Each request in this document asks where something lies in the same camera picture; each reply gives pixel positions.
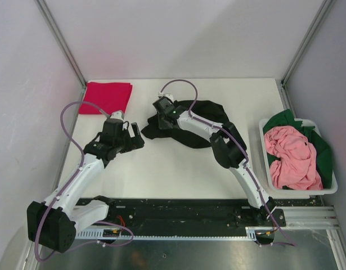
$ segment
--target crumpled fabric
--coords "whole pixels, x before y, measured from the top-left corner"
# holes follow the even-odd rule
[[[280,160],[270,166],[273,185],[282,189],[322,190],[321,177],[316,171],[317,152],[292,126],[274,127],[264,135],[267,152]]]

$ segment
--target black garment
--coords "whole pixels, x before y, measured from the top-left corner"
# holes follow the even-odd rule
[[[183,106],[188,109],[192,102],[193,100],[174,101],[174,105],[175,107]],[[218,123],[225,123],[229,121],[229,118],[226,115],[223,106],[209,100],[196,101],[196,104],[194,105],[192,111],[193,113],[196,113],[199,116],[210,121]],[[143,130],[141,130],[141,133],[149,139],[171,137],[190,148],[199,149],[210,147],[210,142],[194,133],[191,133],[190,131],[181,129],[159,129],[158,115],[154,115],[148,118],[148,125],[144,127]]]

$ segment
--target laundry basket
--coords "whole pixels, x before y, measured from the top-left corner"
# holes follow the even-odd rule
[[[318,133],[318,135],[320,136],[318,126],[313,121],[310,121],[307,119],[299,119],[299,118],[296,118],[295,120],[296,121],[303,121],[303,124],[302,124],[303,127],[314,126],[315,127],[314,131],[316,133]],[[264,133],[263,133],[263,127],[265,126],[265,124],[268,121],[269,121],[269,119],[265,118],[259,122],[259,131],[260,131],[260,140],[261,140],[262,148],[263,148],[263,156],[264,156],[265,168],[266,168],[266,173],[267,173],[267,178],[268,178],[268,185],[270,186],[270,188],[273,189],[274,191],[276,191],[277,193],[286,194],[286,195],[324,195],[324,194],[335,193],[338,189],[338,184],[336,182],[334,172],[332,173],[331,188],[324,188],[323,190],[283,190],[283,189],[278,189],[273,185],[272,177],[270,175],[268,155],[267,155],[267,149],[265,147]]]

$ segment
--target red cloth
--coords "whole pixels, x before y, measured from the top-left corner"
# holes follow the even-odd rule
[[[98,105],[106,113],[127,109],[133,86],[130,83],[88,83],[84,101]],[[79,109],[80,114],[101,114],[99,110],[86,104]]]

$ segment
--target white wall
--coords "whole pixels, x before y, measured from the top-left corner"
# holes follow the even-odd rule
[[[60,111],[79,94],[34,1],[0,1],[0,260],[25,223],[28,205],[53,188],[66,143]],[[67,114],[68,126],[72,116]],[[10,247],[27,239],[26,230],[20,232],[25,236]]]
[[[334,204],[346,238],[346,0],[337,1],[288,84],[298,117],[312,119],[333,147]]]
[[[47,0],[87,79],[281,79],[322,0]]]

